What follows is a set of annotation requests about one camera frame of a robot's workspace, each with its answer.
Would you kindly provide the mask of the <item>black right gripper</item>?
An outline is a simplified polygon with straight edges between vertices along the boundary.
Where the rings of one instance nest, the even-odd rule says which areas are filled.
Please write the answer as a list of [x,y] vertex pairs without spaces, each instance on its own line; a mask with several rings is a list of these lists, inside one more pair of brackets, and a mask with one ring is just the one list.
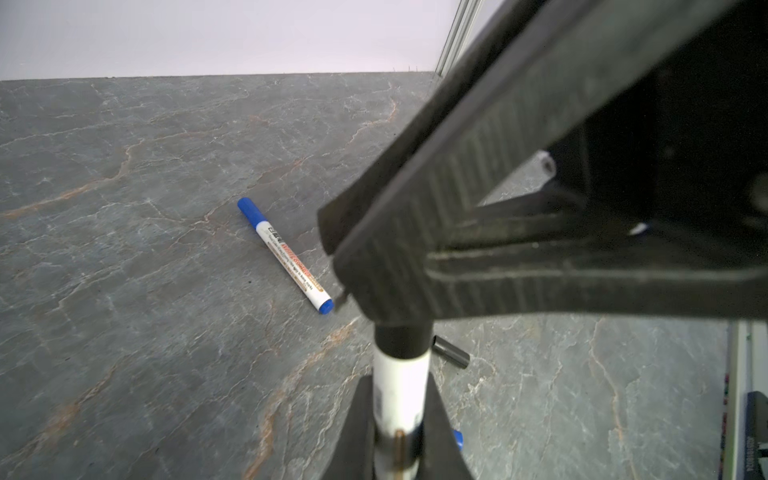
[[766,3],[736,3],[550,154],[548,187],[590,233],[694,268],[765,269]]

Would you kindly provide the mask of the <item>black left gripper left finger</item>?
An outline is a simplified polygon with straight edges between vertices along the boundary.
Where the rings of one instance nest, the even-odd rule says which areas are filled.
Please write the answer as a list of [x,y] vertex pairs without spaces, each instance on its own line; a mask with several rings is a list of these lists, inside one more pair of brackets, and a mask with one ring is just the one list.
[[345,422],[322,480],[372,480],[375,420],[373,377],[360,378]]

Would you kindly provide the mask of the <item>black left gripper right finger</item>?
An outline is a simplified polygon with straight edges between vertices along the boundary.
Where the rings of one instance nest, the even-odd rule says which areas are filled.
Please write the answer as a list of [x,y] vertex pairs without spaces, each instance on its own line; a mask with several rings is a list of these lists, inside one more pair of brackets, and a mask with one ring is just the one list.
[[422,425],[419,479],[472,480],[432,374],[428,375]]

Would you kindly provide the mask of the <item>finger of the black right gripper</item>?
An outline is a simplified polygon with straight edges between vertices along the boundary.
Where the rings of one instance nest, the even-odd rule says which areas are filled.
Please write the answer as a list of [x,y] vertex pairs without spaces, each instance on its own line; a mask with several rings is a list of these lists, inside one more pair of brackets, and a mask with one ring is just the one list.
[[550,189],[550,148],[740,1],[506,1],[381,156],[318,214],[378,325],[535,312],[763,318],[765,269],[612,244]]

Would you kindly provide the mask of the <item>white marker black tip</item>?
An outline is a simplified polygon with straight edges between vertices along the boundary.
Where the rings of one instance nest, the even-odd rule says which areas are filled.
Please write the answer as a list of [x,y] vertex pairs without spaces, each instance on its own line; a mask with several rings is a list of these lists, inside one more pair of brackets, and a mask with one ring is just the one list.
[[374,474],[377,479],[414,479],[417,475],[429,367],[428,352],[412,359],[398,359],[379,349],[374,351]]

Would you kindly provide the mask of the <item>blue capped white marker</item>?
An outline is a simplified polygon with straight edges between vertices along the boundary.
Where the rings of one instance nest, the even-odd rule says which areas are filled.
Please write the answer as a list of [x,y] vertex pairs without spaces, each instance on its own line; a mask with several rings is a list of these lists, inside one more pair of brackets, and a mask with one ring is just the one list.
[[331,296],[282,239],[255,203],[250,198],[243,197],[238,200],[237,206],[313,307],[322,315],[329,314],[334,308],[334,301]]

